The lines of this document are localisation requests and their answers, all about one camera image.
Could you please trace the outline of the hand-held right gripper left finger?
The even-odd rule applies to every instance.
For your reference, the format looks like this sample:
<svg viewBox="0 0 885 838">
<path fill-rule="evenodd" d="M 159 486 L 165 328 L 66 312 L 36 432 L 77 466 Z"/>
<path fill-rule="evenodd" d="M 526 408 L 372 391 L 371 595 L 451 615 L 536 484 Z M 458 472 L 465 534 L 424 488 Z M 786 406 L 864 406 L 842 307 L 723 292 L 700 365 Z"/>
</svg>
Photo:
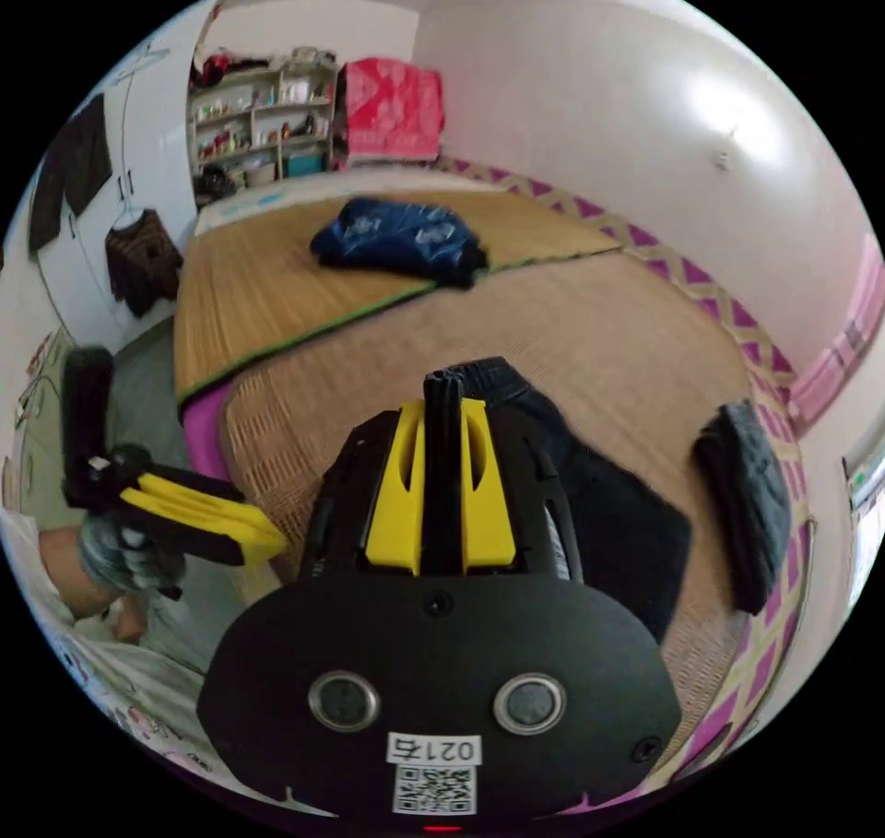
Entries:
<svg viewBox="0 0 885 838">
<path fill-rule="evenodd" d="M 405 403 L 398 414 L 365 555 L 377 569 L 418 573 L 426 475 L 424 402 Z"/>
</svg>

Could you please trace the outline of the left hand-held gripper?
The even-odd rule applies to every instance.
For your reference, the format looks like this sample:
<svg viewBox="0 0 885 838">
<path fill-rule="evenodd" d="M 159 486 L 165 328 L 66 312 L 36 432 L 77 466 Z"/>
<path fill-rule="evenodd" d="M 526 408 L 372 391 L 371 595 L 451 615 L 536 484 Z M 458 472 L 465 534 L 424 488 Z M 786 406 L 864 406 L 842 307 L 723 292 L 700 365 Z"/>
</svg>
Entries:
<svg viewBox="0 0 885 838">
<path fill-rule="evenodd" d="M 64 446 L 64 495 L 85 513 L 109 513 L 168 552 L 225 566 L 270 561 L 286 535 L 226 482 L 156 463 L 139 445 Z"/>
</svg>

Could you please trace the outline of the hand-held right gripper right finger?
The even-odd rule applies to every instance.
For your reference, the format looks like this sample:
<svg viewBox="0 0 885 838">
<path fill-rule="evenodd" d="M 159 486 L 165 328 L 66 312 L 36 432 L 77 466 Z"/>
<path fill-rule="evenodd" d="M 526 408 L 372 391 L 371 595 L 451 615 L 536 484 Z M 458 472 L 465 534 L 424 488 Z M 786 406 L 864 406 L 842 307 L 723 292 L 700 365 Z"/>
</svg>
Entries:
<svg viewBox="0 0 885 838">
<path fill-rule="evenodd" d="M 486 405 L 461 401 L 461 550 L 464 573 L 510 567 L 516 543 Z"/>
</svg>

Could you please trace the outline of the person's left hand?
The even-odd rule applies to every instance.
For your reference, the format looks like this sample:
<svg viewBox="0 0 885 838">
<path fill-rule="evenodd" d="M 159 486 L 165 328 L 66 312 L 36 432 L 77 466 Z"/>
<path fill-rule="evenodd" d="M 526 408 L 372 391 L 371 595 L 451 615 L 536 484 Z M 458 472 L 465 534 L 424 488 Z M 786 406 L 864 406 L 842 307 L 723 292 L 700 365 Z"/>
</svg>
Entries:
<svg viewBox="0 0 885 838">
<path fill-rule="evenodd" d="M 170 553 L 109 513 L 87 513 L 77 538 L 89 580 L 122 593 L 162 595 L 177 601 L 186 572 L 184 556 Z"/>
</svg>

